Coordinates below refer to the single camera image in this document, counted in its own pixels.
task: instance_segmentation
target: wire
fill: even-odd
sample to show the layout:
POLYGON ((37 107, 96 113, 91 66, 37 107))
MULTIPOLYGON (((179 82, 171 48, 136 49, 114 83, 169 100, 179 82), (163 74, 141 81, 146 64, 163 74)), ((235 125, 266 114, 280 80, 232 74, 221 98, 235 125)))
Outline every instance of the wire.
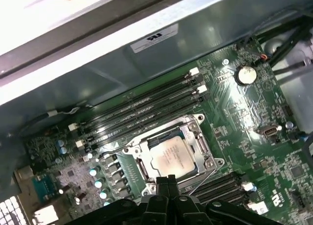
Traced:
POLYGON ((274 18, 277 16, 281 15, 282 13, 286 13, 288 11, 296 11, 304 16, 307 17, 312 17, 313 18, 313 13, 310 10, 307 10, 305 8, 301 8, 298 6, 289 6, 284 9, 281 9, 280 11, 277 11, 269 16, 267 16, 261 23, 259 23, 256 27, 254 27, 249 34, 245 37, 244 42, 242 43, 242 47, 245 47, 248 44, 249 39, 256 33, 258 32, 265 24, 271 22, 274 18))
POLYGON ((297 70, 297 69, 305 67, 305 66, 306 66, 306 63, 304 61, 301 61, 299 63, 295 63, 295 64, 290 65, 288 67, 285 67, 285 68, 282 68, 279 70, 275 70, 275 71, 273 71, 273 73, 274 73, 274 75, 279 75, 279 74, 283 74, 286 72, 297 70))
POLYGON ((281 24, 280 26, 277 26, 275 28, 272 28, 266 32, 260 33, 256 36, 260 44, 263 44, 264 42, 282 34, 285 32, 288 32, 294 28, 297 28, 299 25, 301 25, 304 21, 307 21, 307 17, 300 17, 293 21, 289 21, 287 23, 281 24))
POLYGON ((64 108, 64 109, 61 109, 61 110, 51 110, 51 111, 48 111, 46 113, 43 113, 37 117, 35 117, 34 119, 26 122, 18 131, 17 131, 17 134, 18 135, 22 135, 23 132, 25 132, 28 128, 30 128, 31 126, 35 125, 36 123, 40 122, 40 121, 43 121, 49 117, 52 117, 52 116, 57 116, 59 114, 66 114, 66 115, 72 115, 72 114, 75 114, 81 107, 70 107, 70 110, 68 111, 68 107, 64 108))
POLYGON ((269 60, 269 65, 274 67, 279 61, 283 60, 285 56, 295 47, 295 45, 306 37, 313 27, 313 20, 303 23, 299 26, 294 33, 285 41, 273 54, 272 58, 269 60))
POLYGON ((207 181, 207 179, 209 178, 209 177, 211 177, 214 173, 216 172, 216 170, 213 170, 210 174, 208 174, 202 181, 201 181, 201 183, 198 185, 198 186, 196 186, 196 188, 194 188, 194 190, 192 190, 191 192, 189 192, 189 196, 191 195, 191 194, 193 194, 202 184, 204 184, 205 183, 205 181, 207 181))

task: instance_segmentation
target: integrated circuit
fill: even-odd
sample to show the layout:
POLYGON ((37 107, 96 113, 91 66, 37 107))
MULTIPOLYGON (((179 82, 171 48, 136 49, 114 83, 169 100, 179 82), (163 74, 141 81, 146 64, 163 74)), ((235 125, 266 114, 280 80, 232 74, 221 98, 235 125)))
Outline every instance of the integrated circuit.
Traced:
POLYGON ((148 184, 151 179, 155 182, 157 177, 175 174, 181 188, 196 183, 202 174, 214 174, 223 166, 224 160, 212 155, 203 137, 200 124, 204 120, 203 114, 182 116, 130 141, 131 147, 123 153, 137 161, 147 182, 143 195, 153 187, 148 184))
POLYGON ((192 149, 180 136, 173 137, 150 149, 151 165, 160 176, 175 175, 178 179, 196 167, 192 160, 192 149))
POLYGON ((290 169, 292 176, 298 178, 304 174, 304 171, 301 166, 296 166, 290 169))

